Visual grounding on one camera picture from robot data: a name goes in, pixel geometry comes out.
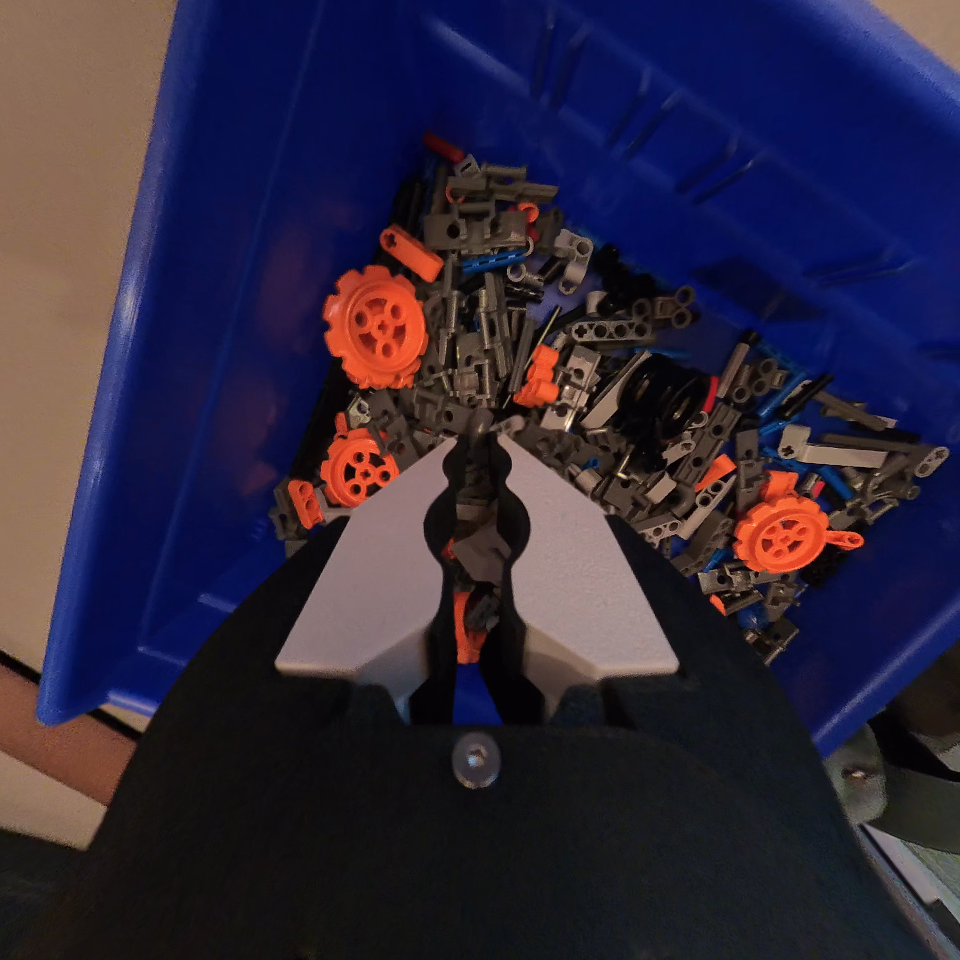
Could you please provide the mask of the blue plastic bin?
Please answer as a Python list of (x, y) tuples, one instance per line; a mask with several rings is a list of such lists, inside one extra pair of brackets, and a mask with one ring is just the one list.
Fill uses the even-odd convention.
[(824, 752), (958, 640), (958, 75), (868, 2), (181, 2), (55, 598), (39, 719), (151, 715), (282, 562), (268, 509), (431, 132), (951, 448), (796, 608)]

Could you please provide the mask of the pile of toy brick parts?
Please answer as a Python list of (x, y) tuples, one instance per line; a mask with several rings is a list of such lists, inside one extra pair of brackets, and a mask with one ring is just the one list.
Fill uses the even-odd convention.
[(334, 359), (321, 444), (273, 490), (287, 556), (443, 441), (533, 453), (654, 546), (769, 665), (787, 614), (950, 456), (846, 400), (751, 330), (702, 371), (658, 337), (696, 324), (674, 289), (569, 229), (556, 185), (433, 133), (370, 265), (322, 307)]

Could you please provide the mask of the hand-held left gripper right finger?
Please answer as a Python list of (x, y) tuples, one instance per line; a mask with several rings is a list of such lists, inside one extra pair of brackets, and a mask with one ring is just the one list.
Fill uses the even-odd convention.
[(540, 725), (573, 688), (672, 677), (680, 662), (610, 518), (515, 440), (488, 440), (509, 548), (480, 666), (507, 725)]

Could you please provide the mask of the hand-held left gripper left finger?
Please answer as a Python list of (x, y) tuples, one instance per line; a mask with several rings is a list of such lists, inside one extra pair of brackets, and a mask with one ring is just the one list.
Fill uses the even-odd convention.
[(415, 723), (449, 724), (460, 442), (446, 439), (356, 508), (275, 660), (287, 675), (379, 686)]

